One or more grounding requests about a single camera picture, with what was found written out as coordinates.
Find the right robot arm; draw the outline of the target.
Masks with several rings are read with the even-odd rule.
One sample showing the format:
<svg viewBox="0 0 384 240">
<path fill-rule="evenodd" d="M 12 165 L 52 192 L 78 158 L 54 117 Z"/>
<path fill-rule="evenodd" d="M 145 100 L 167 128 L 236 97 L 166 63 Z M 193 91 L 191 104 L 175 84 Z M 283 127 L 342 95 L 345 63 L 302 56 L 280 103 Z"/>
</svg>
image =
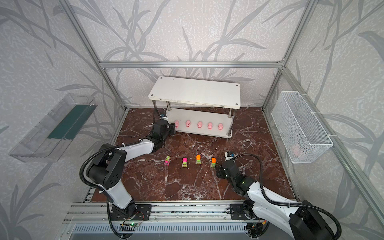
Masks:
<svg viewBox="0 0 384 240">
<path fill-rule="evenodd" d="M 225 179 L 233 191 L 246 200 L 243 207 L 249 219 L 264 219 L 295 240 L 333 240 L 336 235 L 322 215 L 326 212 L 307 201 L 286 199 L 260 182 L 243 175 L 234 160 L 215 167 L 216 176 Z"/>
</svg>

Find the pink green toy truck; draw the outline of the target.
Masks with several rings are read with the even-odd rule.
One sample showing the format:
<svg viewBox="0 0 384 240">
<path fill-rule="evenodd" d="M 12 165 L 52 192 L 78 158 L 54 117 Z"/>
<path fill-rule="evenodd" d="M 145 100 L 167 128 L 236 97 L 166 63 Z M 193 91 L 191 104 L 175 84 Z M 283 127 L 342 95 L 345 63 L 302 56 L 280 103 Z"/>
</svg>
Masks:
<svg viewBox="0 0 384 240">
<path fill-rule="evenodd" d="M 171 160 L 171 157 L 167 156 L 165 161 L 164 161 L 164 165 L 168 166 L 170 164 L 170 160 Z"/>
</svg>

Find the green truck orange load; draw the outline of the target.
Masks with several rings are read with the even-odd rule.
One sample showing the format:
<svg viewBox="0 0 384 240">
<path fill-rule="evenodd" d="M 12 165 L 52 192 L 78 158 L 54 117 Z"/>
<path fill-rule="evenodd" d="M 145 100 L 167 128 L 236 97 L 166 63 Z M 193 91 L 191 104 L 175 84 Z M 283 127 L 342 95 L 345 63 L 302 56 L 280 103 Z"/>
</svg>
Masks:
<svg viewBox="0 0 384 240">
<path fill-rule="evenodd" d="M 197 155 L 197 156 L 196 156 L 196 164 L 197 164 L 197 165 L 200 165 L 200 164 L 201 164 L 201 156 L 200 156 L 200 155 Z"/>
<path fill-rule="evenodd" d="M 211 159 L 211 167 L 215 168 L 216 167 L 216 158 Z"/>
</svg>

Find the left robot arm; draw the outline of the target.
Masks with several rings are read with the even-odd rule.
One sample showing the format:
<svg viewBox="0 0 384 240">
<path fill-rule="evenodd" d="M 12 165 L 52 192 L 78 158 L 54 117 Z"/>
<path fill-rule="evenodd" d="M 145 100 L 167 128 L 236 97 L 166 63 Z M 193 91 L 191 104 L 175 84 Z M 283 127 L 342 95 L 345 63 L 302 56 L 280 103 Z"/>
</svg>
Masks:
<svg viewBox="0 0 384 240">
<path fill-rule="evenodd" d="M 160 119 L 153 124 L 152 131 L 143 139 L 130 144 L 104 144 L 98 152 L 91 155 L 81 166 L 81 181 L 101 191 L 107 203 L 124 218 L 133 217 L 136 204 L 126 190 L 122 175 L 125 163 L 139 156 L 147 155 L 164 147 L 167 137 L 176 133 L 176 125 Z"/>
</svg>

